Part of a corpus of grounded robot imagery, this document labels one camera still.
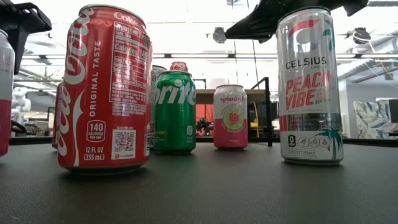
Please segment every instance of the nutrition facts label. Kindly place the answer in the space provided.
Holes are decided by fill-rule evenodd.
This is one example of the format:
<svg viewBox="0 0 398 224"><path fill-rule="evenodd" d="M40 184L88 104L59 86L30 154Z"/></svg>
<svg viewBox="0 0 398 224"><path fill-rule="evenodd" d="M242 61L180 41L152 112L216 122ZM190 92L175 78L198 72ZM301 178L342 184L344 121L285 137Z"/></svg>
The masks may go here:
<svg viewBox="0 0 398 224"><path fill-rule="evenodd" d="M138 28L115 22L109 101L113 115L146 112L148 36Z"/></svg>

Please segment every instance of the white robot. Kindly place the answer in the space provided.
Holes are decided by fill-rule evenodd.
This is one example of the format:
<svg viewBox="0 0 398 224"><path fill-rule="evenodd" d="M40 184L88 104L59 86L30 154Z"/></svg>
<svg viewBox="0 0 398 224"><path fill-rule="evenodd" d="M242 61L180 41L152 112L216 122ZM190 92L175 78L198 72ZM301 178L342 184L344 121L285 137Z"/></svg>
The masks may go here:
<svg viewBox="0 0 398 224"><path fill-rule="evenodd" d="M31 102L26 98L26 94L29 92L28 88L15 87L12 91L12 103L11 103L11 119L24 124L24 113L30 111Z"/></svg>

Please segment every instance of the green soda can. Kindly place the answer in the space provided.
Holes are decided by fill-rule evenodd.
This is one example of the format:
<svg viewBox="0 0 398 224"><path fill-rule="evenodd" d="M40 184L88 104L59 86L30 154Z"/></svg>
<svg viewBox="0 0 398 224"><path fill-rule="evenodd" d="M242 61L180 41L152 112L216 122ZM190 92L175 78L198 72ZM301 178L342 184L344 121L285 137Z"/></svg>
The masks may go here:
<svg viewBox="0 0 398 224"><path fill-rule="evenodd" d="M155 152L189 154L196 146L196 89L183 71L160 74L155 93Z"/></svg>

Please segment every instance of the palm tree graphic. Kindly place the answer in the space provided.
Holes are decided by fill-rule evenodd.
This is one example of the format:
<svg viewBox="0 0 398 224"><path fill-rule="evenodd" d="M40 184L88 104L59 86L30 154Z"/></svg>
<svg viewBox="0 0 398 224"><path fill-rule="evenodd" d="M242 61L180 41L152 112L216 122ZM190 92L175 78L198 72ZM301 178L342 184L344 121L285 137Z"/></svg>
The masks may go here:
<svg viewBox="0 0 398 224"><path fill-rule="evenodd" d="M333 155L331 159L336 159L336 144L337 150L340 150L340 146L343 147L343 140L340 135L340 129L334 129L332 127L319 129L321 133L316 134L317 136L327 136L333 143Z"/></svg>

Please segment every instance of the white can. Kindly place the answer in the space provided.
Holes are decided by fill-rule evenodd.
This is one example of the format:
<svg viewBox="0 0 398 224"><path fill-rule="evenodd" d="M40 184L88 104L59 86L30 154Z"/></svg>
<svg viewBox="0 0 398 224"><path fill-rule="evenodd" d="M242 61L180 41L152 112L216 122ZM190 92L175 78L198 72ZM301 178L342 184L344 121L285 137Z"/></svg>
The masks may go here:
<svg viewBox="0 0 398 224"><path fill-rule="evenodd" d="M156 93L156 82L158 81L160 74L167 71L166 68L158 65L152 66L152 82L150 85L150 128L148 130L148 147L154 148L154 121L155 121L155 93Z"/></svg>
<svg viewBox="0 0 398 224"><path fill-rule="evenodd" d="M343 160L333 19L310 7L278 24L280 148L287 162Z"/></svg>
<svg viewBox="0 0 398 224"><path fill-rule="evenodd" d="M6 32L0 29L0 156L8 151L15 64L15 52L7 38Z"/></svg>
<svg viewBox="0 0 398 224"><path fill-rule="evenodd" d="M218 149L248 146L248 96L243 86L218 86L213 102L214 145Z"/></svg>

